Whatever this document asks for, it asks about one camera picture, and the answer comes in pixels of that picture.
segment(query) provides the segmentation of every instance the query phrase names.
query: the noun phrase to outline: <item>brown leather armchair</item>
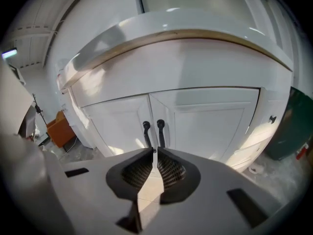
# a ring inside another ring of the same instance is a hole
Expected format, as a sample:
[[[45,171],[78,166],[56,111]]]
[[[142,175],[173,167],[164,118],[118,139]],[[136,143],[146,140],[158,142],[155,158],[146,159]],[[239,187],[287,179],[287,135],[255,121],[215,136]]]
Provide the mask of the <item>brown leather armchair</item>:
[[[55,120],[47,124],[47,132],[52,141],[61,148],[75,136],[62,111],[59,111]]]

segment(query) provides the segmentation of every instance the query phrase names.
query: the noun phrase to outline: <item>white ceiling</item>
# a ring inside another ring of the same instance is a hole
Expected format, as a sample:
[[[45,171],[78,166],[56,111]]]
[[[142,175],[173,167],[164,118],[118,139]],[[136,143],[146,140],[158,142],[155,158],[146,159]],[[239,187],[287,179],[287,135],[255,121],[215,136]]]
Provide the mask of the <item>white ceiling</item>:
[[[48,48],[62,18],[79,0],[29,0],[15,17],[1,49],[16,47],[18,53],[7,59],[16,68],[45,64]]]

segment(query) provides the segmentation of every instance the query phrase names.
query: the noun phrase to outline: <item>cable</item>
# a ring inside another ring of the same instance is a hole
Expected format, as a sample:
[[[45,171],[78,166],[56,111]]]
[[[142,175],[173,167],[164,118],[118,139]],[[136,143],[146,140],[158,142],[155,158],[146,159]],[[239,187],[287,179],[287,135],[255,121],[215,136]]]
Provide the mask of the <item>cable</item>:
[[[74,144],[72,145],[72,147],[71,147],[66,153],[64,153],[64,154],[59,158],[59,161],[60,161],[60,159],[61,159],[62,157],[64,157],[64,156],[74,147],[74,145],[76,144],[77,139],[78,139],[78,137],[76,137],[75,142],[74,142]]]

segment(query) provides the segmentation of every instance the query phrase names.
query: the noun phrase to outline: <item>green trash bin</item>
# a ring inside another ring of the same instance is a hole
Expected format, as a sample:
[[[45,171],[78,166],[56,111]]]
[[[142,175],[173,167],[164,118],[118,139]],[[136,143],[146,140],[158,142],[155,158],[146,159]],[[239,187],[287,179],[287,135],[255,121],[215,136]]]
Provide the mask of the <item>green trash bin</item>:
[[[282,121],[264,152],[281,160],[301,148],[313,134],[313,100],[291,87]]]

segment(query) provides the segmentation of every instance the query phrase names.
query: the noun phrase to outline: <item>door handle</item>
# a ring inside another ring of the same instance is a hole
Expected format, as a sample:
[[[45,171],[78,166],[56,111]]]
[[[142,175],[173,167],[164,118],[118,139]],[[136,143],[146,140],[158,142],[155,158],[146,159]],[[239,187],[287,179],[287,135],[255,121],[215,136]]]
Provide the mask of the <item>door handle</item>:
[[[150,138],[148,135],[148,130],[150,129],[150,123],[148,121],[144,121],[143,123],[143,136],[145,137],[145,141],[148,147],[152,147],[151,142],[150,142]]]
[[[277,118],[277,117],[270,116],[270,117],[269,117],[269,122],[271,122],[270,124],[274,124],[276,118]]]
[[[165,140],[164,140],[164,135],[163,135],[163,128],[165,126],[165,122],[162,119],[159,119],[156,122],[157,126],[158,126],[158,138],[160,140],[160,146],[162,148],[165,148]]]

